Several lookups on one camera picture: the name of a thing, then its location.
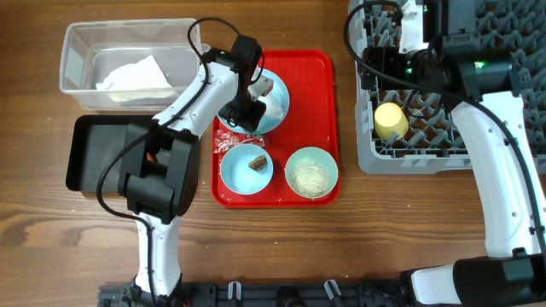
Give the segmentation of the red snack wrapper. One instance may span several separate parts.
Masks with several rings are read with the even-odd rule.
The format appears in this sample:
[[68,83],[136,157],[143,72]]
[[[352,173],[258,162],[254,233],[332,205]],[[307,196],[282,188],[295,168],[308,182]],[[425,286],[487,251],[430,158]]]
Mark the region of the red snack wrapper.
[[245,135],[231,130],[216,130],[212,140],[212,149],[215,154],[225,154],[230,149],[242,144],[252,144],[261,148],[267,145],[267,141],[262,135]]

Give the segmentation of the brown food scrap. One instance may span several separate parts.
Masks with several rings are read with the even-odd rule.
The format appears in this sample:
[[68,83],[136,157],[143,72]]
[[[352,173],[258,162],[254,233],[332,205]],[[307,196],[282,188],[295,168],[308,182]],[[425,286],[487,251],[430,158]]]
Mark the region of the brown food scrap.
[[253,171],[261,171],[267,166],[267,158],[262,154],[249,162],[248,167]]

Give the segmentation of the yellow plastic cup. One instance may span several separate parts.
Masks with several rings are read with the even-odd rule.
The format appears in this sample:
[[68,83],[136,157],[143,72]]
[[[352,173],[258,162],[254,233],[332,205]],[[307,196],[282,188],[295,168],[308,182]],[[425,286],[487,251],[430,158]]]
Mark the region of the yellow plastic cup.
[[398,140],[403,138],[409,129],[409,122],[402,108],[394,102],[380,104],[374,113],[374,128],[377,136],[388,141],[395,133]]

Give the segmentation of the white napkin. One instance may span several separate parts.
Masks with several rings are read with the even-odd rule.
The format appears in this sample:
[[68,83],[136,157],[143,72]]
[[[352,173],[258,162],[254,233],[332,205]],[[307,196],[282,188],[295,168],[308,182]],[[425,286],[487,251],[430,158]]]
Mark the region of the white napkin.
[[111,71],[98,90],[145,90],[171,88],[164,73],[152,55],[137,63],[123,65]]

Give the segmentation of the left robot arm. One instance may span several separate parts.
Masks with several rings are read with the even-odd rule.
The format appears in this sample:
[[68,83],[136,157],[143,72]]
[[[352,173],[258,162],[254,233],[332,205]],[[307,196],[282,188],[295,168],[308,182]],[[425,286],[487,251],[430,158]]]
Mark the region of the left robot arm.
[[139,306],[182,304],[177,240],[182,215],[195,197],[200,137],[223,116],[248,132],[258,128],[265,104],[250,89],[262,80],[260,47],[212,48],[200,55],[200,71],[165,111],[144,124],[131,124],[114,161],[121,164],[118,191],[126,217],[136,222],[140,268],[131,283]]

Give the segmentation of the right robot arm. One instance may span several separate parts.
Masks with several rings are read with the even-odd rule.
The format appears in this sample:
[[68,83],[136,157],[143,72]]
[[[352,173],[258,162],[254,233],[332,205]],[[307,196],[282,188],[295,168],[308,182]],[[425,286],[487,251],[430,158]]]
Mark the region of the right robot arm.
[[[472,1],[394,4],[397,48],[352,51],[366,85],[439,94],[473,168],[486,255],[403,272],[409,306],[515,306],[545,299],[545,197],[511,54],[481,46]],[[416,28],[408,28],[409,21]]]

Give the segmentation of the grey dishwasher rack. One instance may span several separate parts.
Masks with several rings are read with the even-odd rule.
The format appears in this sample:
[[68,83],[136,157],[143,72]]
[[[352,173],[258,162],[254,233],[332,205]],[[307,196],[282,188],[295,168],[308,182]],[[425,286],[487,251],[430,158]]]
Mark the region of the grey dishwasher rack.
[[[531,153],[545,172],[545,3],[543,1],[478,1],[477,29],[482,49],[509,49],[522,81],[524,118]],[[348,7],[351,46],[392,47],[405,53],[419,49],[411,26],[401,26],[396,11],[351,1]],[[438,94],[388,90],[380,80],[356,67],[355,120],[360,168],[369,174],[434,174],[466,170],[471,162],[449,114],[439,108]],[[375,134],[374,112],[383,103],[399,105],[409,116],[409,129],[399,140]]]

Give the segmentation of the light blue plate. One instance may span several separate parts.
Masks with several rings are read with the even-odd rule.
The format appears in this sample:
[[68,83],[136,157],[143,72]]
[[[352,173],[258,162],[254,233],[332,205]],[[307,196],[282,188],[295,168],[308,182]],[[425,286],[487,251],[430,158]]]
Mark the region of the light blue plate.
[[243,102],[245,111],[250,114],[258,111],[258,104],[264,104],[264,115],[261,117],[254,131],[236,125],[234,120],[230,122],[224,118],[226,108],[218,114],[217,119],[228,130],[246,135],[263,135],[274,130],[286,117],[290,105],[290,97],[287,86],[272,71],[257,67],[251,80],[258,78],[258,82],[249,85],[246,100]]

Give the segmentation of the light blue bowl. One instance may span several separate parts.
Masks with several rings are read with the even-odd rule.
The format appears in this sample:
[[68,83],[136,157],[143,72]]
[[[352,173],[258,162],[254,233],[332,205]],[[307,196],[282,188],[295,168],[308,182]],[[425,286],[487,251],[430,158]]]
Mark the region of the light blue bowl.
[[[255,171],[249,164],[263,156],[264,167]],[[220,175],[224,185],[240,195],[251,195],[262,191],[273,177],[273,162],[270,155],[261,147],[242,144],[228,151],[220,163]]]

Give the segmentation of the red serving tray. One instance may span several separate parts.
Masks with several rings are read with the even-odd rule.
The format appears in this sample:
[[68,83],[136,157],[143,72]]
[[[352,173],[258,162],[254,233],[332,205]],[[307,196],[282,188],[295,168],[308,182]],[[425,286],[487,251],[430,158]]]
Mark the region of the red serving tray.
[[212,155],[211,191],[213,198],[229,209],[283,208],[325,206],[338,196],[340,185],[315,200],[297,195],[285,178],[285,165],[291,154],[301,148],[316,147],[339,159],[334,75],[331,60],[315,49],[266,50],[263,74],[275,74],[280,79],[275,86],[285,84],[289,104],[285,119],[264,134],[265,150],[273,159],[273,176],[264,190],[254,195],[239,195],[230,191],[220,176],[223,156]]

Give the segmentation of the green bowl with rice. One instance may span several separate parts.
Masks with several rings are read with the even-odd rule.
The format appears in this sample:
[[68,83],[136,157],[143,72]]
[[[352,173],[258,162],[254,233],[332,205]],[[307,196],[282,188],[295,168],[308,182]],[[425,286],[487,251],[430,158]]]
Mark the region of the green bowl with rice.
[[299,196],[316,200],[334,191],[339,177],[331,153],[316,147],[295,151],[284,168],[288,186]]

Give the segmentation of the clear plastic bin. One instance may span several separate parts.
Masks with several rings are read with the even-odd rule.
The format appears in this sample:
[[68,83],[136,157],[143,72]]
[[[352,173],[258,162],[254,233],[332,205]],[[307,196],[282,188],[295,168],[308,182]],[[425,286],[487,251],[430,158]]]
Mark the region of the clear plastic bin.
[[208,48],[192,18],[72,23],[59,87],[86,110],[162,110],[194,80],[196,54]]

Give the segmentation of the black plastic tray bin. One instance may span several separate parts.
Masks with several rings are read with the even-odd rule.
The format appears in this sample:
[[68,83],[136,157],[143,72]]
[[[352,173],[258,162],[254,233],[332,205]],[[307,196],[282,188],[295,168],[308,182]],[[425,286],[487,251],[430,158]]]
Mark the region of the black plastic tray bin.
[[79,117],[74,125],[66,175],[69,190],[95,193],[104,168],[125,145],[129,124],[147,123],[151,115],[103,115]]

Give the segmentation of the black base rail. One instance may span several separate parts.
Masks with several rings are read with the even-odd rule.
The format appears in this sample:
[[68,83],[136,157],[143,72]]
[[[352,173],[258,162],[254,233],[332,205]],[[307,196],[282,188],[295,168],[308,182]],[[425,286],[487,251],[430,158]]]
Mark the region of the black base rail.
[[157,298],[158,306],[411,306],[409,290],[394,280],[343,283],[229,284],[181,282],[174,293]]

